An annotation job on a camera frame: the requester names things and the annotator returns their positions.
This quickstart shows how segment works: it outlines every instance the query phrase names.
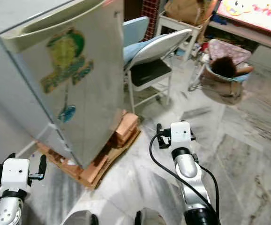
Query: refrigerator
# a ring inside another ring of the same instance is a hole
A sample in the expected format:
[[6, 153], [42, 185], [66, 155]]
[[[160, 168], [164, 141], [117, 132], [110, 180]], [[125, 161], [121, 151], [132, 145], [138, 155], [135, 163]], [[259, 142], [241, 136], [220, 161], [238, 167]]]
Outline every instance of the refrigerator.
[[122, 18], [122, 0], [0, 0], [0, 103], [81, 166], [122, 117]]

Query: stool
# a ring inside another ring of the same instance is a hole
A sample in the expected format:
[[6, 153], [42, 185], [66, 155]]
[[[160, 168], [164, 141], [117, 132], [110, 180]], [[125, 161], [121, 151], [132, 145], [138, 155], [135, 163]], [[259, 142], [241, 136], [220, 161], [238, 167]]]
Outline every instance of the stool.
[[162, 26], [171, 28], [173, 30], [182, 30], [182, 29], [188, 29], [188, 28], [191, 29], [192, 30], [192, 38], [191, 38], [189, 44], [187, 45], [187, 48], [185, 49], [186, 52], [183, 56], [183, 59], [185, 61], [187, 61], [190, 54], [191, 54], [191, 51], [193, 49], [193, 46], [194, 46], [195, 41], [197, 39], [197, 36], [199, 35], [201, 29], [203, 28], [203, 24], [199, 25], [199, 26], [193, 26], [193, 25], [187, 24], [185, 22], [177, 21], [175, 19], [167, 17], [167, 16], [165, 16], [165, 14], [166, 14], [165, 11], [163, 11], [159, 14], [158, 28], [156, 30], [155, 36], [160, 35], [161, 30], [162, 30]]

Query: brown bag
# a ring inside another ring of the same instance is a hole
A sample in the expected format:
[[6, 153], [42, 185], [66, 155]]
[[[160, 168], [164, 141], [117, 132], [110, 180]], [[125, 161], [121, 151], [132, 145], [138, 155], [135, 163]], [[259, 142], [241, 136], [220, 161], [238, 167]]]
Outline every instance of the brown bag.
[[198, 26], [209, 18], [216, 3], [217, 0], [170, 0], [165, 11], [168, 17]]

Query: pink cloth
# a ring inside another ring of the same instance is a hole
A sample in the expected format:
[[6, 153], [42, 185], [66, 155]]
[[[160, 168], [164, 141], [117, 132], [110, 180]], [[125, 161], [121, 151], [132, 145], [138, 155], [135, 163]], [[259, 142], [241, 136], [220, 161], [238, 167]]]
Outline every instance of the pink cloth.
[[210, 40], [208, 48], [212, 60], [229, 56], [235, 65], [245, 62], [251, 56], [251, 52], [217, 39]]

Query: black cable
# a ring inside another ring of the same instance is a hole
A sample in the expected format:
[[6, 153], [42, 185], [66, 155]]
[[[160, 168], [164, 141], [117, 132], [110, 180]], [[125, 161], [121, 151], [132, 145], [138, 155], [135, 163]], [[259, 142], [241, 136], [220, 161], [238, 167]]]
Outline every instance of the black cable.
[[216, 218], [218, 220], [218, 224], [221, 225], [220, 219], [216, 214], [216, 211], [214, 210], [213, 206], [195, 189], [193, 188], [189, 183], [187, 183], [185, 180], [183, 180], [182, 178], [180, 178], [177, 174], [175, 174], [174, 172], [172, 172], [171, 170], [169, 170], [168, 168], [166, 168], [165, 166], [161, 165], [153, 156], [152, 154], [152, 144], [155, 140], [155, 138], [159, 135], [162, 135], [161, 133], [157, 133], [153, 136], [153, 138], [150, 141], [149, 144], [149, 154], [150, 157], [152, 158], [152, 160], [156, 163], [156, 165], [158, 165], [160, 168], [162, 168], [163, 170], [165, 170], [166, 172], [168, 172], [169, 174], [171, 174], [175, 179], [179, 180], [181, 183], [183, 183], [184, 185], [186, 185], [188, 188], [190, 188], [196, 195], [198, 195], [199, 198], [201, 198], [204, 203], [208, 206], [208, 208], [211, 210], [211, 212], [213, 213], [213, 215], [216, 215]]
[[201, 166], [201, 169], [203, 169], [204, 171], [206, 171], [212, 178], [212, 180], [214, 181], [215, 184], [215, 190], [216, 190], [216, 214], [219, 217], [219, 187], [218, 187], [218, 183], [216, 181], [215, 176], [211, 173], [211, 171], [209, 171], [208, 169], [204, 168], [203, 166]]

